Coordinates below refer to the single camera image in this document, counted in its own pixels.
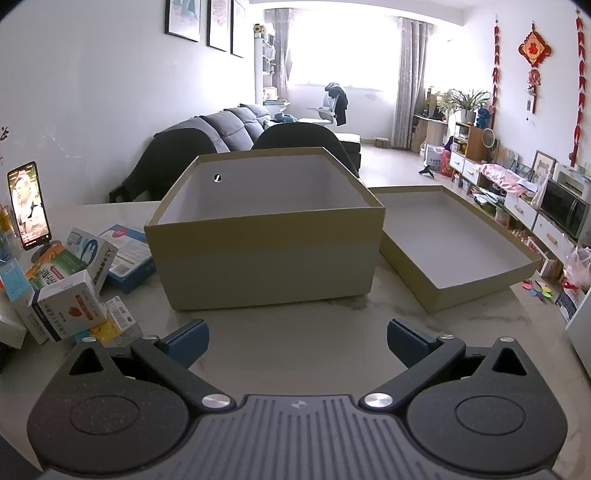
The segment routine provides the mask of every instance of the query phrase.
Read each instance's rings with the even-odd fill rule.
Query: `black chair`
[[[353,175],[359,172],[349,154],[335,134],[321,125],[307,123],[278,124],[265,130],[256,141],[253,150],[267,148],[324,147],[332,153]]]
[[[198,155],[210,153],[216,153],[211,139],[197,128],[159,133],[129,176],[109,193],[109,202],[132,202],[143,192],[148,192],[150,200],[162,200]]]

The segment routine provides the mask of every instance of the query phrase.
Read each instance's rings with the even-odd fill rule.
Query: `cabinet drawer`
[[[464,157],[462,157],[459,153],[452,152],[452,156],[449,159],[449,165],[454,170],[462,173],[462,170],[464,170],[464,160]]]
[[[534,235],[542,240],[562,263],[574,250],[574,243],[542,215],[538,215],[535,221]]]
[[[505,207],[527,228],[533,230],[535,217],[538,215],[529,203],[519,197],[507,195],[505,198]]]
[[[462,175],[466,177],[468,181],[471,181],[474,185],[478,185],[478,178],[480,177],[480,173],[478,173],[476,169],[476,164],[472,163],[468,159],[465,159],[464,161]]]

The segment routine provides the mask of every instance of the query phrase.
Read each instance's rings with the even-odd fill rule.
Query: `framed picture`
[[[201,0],[166,0],[165,33],[199,41]]]
[[[237,1],[232,0],[232,54],[236,57],[244,58],[246,35],[246,10]]]
[[[546,175],[552,175],[554,173],[554,166],[556,165],[556,159],[549,157],[541,151],[535,153],[534,159],[534,176],[532,182],[538,183],[541,177]]]
[[[209,0],[209,31],[207,45],[230,50],[230,3],[232,0]]]

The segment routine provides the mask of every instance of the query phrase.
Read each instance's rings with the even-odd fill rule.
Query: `smartphone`
[[[51,231],[41,195],[37,164],[32,161],[8,172],[8,190],[22,247],[31,250],[37,245],[49,243]]]

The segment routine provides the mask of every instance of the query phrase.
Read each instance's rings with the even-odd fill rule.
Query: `small stool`
[[[378,148],[390,148],[390,139],[376,137],[374,145]]]
[[[340,144],[343,145],[345,151],[349,154],[349,158],[357,168],[361,168],[361,137],[357,134],[342,134],[335,133],[336,138]]]

